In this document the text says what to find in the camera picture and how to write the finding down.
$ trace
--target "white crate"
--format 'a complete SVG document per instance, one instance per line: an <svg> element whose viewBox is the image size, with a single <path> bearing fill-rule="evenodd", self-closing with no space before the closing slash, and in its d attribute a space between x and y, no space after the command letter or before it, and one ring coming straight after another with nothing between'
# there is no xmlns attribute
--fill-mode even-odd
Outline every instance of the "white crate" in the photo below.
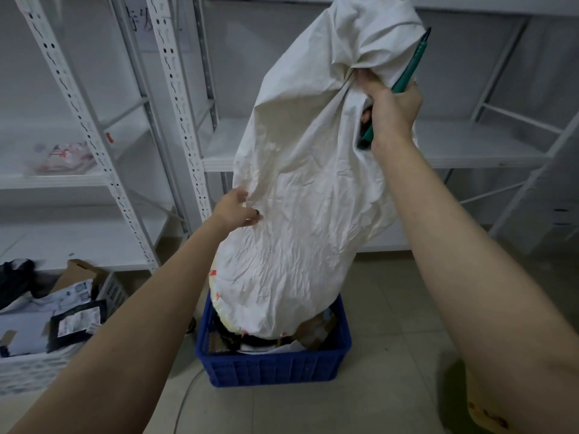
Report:
<svg viewBox="0 0 579 434"><path fill-rule="evenodd" d="M106 277L97 300L106 300L108 315L128 296L114 273ZM36 391L47 387L84 343L73 344L49 354L0 358L0 396Z"/></svg>

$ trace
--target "right arm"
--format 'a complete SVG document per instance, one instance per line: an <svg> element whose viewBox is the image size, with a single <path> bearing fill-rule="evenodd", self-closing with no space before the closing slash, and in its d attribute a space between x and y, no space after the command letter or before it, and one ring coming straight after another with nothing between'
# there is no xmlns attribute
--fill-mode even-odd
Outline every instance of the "right arm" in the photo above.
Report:
<svg viewBox="0 0 579 434"><path fill-rule="evenodd" d="M412 143L422 98L369 71L372 153L412 253L465 363L525 433L577 432L579 336L534 280L478 226Z"/></svg>

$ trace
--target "left arm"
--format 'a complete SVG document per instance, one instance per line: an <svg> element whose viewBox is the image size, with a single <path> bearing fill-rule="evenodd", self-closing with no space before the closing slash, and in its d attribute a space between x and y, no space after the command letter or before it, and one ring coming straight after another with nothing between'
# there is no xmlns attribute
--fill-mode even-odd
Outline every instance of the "left arm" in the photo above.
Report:
<svg viewBox="0 0 579 434"><path fill-rule="evenodd" d="M217 247L261 218L233 189L213 215L110 317L11 434L142 433L199 300Z"/></svg>

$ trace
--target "white wire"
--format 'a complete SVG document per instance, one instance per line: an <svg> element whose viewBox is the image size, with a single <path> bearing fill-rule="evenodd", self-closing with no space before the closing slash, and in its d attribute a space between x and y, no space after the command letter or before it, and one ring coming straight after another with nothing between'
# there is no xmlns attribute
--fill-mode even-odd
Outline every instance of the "white wire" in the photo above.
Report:
<svg viewBox="0 0 579 434"><path fill-rule="evenodd" d="M187 397L189 397L189 392L193 389L193 385L197 382L197 379L201 376L201 373L205 372L205 368L201 368L191 382L187 386L187 390L185 391L185 395L183 396L183 400L181 401L181 406L179 407L179 412L177 413L177 419L175 419L175 426L173 428L173 434L177 434L177 428L179 427L179 419L181 418L181 412L183 411L183 407L185 406L185 401L187 401Z"/></svg>

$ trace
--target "hand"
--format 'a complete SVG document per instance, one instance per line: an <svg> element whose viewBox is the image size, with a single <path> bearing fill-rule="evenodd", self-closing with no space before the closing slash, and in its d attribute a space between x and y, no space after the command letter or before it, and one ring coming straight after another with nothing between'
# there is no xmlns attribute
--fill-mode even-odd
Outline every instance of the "hand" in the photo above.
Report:
<svg viewBox="0 0 579 434"><path fill-rule="evenodd" d="M412 140L412 125L422 105L422 96L414 82L404 93L392 94L369 69L356 70L356 80L364 92L374 100L372 154L379 159L389 141ZM362 118L368 118L366 112Z"/></svg>
<svg viewBox="0 0 579 434"><path fill-rule="evenodd" d="M215 205L211 218L219 221L225 233L229 234L239 227L255 225L264 218L259 211L242 206L247 195L245 190L237 187L223 195L221 201Z"/></svg>

